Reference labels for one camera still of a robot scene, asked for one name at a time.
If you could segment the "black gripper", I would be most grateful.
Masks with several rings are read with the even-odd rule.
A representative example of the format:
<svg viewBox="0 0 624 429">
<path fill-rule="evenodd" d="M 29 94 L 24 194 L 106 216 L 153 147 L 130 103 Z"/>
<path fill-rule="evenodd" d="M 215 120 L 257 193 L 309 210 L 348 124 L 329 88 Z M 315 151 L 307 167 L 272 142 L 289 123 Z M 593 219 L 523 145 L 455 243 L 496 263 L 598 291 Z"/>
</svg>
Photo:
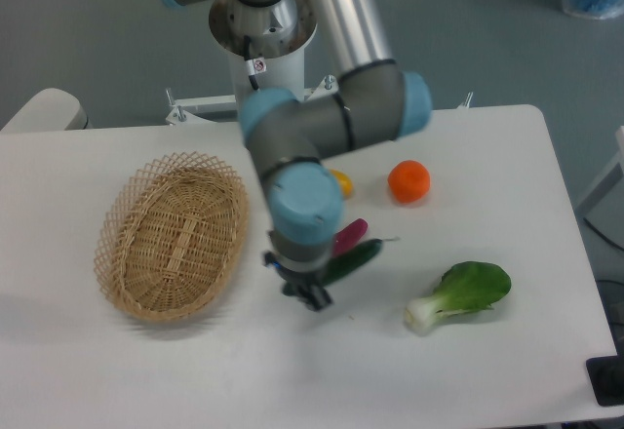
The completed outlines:
<svg viewBox="0 0 624 429">
<path fill-rule="evenodd" d="M 282 295 L 299 296 L 311 311 L 322 311 L 333 304 L 322 285 L 327 264 L 332 256 L 332 238 L 319 243 L 302 244 L 280 231 L 269 231 L 270 249 L 263 253 L 263 264 L 273 268 L 284 280 Z"/>
</svg>

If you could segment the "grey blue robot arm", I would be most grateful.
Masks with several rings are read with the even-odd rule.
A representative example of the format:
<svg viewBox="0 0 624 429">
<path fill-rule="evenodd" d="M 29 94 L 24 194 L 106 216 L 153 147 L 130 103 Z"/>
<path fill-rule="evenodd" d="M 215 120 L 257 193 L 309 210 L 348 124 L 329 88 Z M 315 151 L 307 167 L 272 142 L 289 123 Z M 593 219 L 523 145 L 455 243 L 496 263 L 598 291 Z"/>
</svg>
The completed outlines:
<svg viewBox="0 0 624 429">
<path fill-rule="evenodd" d="M 238 122 L 272 219 L 265 262 L 309 309 L 331 303 L 323 287 L 342 216 L 326 158 L 423 129 L 429 89 L 395 62 L 374 0 L 211 1 L 214 39 L 242 63 Z M 305 46 L 303 27 L 321 30 L 336 77 L 325 96 L 304 97 L 297 67 L 279 61 Z"/>
</svg>

